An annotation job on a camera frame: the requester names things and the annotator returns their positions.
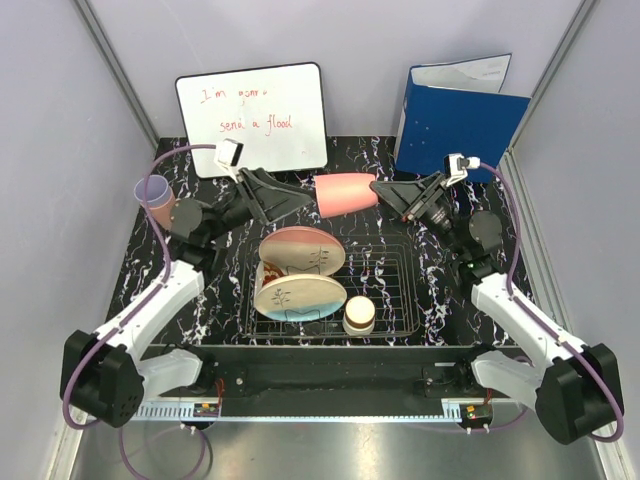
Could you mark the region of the pink and beige plate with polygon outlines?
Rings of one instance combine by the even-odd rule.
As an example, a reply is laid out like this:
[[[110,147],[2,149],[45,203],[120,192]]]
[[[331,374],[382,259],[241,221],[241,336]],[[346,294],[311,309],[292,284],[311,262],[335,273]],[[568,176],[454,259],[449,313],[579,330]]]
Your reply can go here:
[[[346,252],[337,238],[323,230],[292,226],[265,237],[259,245],[259,257],[284,274],[331,276],[344,265]]]

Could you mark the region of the pink cup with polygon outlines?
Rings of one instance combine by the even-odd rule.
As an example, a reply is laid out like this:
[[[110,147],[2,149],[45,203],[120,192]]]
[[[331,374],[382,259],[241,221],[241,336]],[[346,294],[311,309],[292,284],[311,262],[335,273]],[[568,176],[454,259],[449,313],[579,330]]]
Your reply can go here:
[[[164,230],[169,231],[172,226],[172,209],[175,205],[175,198],[170,196],[162,203],[150,202],[149,211],[156,223]]]
[[[376,176],[370,173],[335,173],[314,177],[316,202],[322,218],[351,214],[378,204],[370,188]]]

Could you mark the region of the grey wire dish rack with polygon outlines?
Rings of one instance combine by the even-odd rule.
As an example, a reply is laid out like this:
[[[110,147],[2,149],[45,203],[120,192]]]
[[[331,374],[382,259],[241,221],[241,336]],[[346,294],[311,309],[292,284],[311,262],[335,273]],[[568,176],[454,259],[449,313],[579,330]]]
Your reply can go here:
[[[371,339],[407,337],[418,330],[417,294],[412,245],[409,239],[392,235],[385,239],[367,236],[339,236],[346,259],[332,277],[345,288],[349,299],[362,295],[370,299],[376,314]],[[258,283],[258,238],[242,247],[246,263],[241,266],[238,308],[239,334],[259,341],[342,341],[349,337],[342,326],[345,308],[308,321],[270,319],[255,308]]]

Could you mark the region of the blue and beige plate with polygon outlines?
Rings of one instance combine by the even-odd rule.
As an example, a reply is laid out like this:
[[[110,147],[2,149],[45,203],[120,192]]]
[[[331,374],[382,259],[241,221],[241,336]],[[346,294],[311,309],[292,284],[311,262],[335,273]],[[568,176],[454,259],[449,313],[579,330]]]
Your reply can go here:
[[[332,315],[346,299],[346,289],[333,278],[294,274],[261,287],[254,295],[253,306],[271,320],[301,323]]]

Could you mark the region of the lilac cup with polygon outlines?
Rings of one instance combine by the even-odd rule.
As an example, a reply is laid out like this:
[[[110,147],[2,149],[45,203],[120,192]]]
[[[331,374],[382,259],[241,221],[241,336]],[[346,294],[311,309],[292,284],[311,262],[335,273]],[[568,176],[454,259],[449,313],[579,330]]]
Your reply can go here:
[[[150,175],[148,180],[140,179],[134,187],[133,194],[140,204],[147,200],[150,209],[163,207],[174,200],[168,180],[161,175]]]

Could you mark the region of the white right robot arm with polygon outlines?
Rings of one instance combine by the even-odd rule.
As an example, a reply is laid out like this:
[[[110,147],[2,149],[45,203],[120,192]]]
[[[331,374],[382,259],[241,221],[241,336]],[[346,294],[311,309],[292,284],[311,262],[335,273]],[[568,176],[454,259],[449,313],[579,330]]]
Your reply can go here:
[[[493,347],[477,348],[454,371],[466,396],[496,390],[535,412],[558,443],[595,438],[613,424],[608,441],[624,431],[624,402],[617,358],[604,344],[589,346],[551,320],[513,283],[495,255],[502,223],[491,211],[461,216],[451,209],[445,177],[417,181],[374,181],[371,190],[404,221],[434,233],[454,255],[451,269],[462,294],[521,348],[528,360],[507,358]]]

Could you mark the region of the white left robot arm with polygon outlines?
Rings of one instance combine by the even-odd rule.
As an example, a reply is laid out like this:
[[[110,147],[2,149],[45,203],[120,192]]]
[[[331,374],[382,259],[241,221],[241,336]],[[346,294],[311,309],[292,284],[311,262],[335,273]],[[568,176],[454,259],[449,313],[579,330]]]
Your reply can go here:
[[[275,180],[264,169],[242,168],[225,199],[208,204],[194,198],[175,201],[162,273],[114,318],[91,333],[75,331],[63,348],[60,397],[67,424],[81,429],[77,408],[113,428],[128,423],[142,403],[185,387],[196,396],[215,386],[211,356],[195,347],[176,347],[145,359],[155,337],[214,280],[225,249],[214,241],[258,220],[274,223],[311,204],[313,193]]]

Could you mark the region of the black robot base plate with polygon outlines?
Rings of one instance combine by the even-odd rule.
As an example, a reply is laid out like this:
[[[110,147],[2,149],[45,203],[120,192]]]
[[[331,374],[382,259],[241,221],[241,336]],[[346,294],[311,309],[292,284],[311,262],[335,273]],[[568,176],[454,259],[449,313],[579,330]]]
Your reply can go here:
[[[528,409],[541,377],[516,347],[152,346],[144,387],[125,399],[137,418],[155,401],[181,402],[188,422],[464,419],[465,404],[510,399]]]

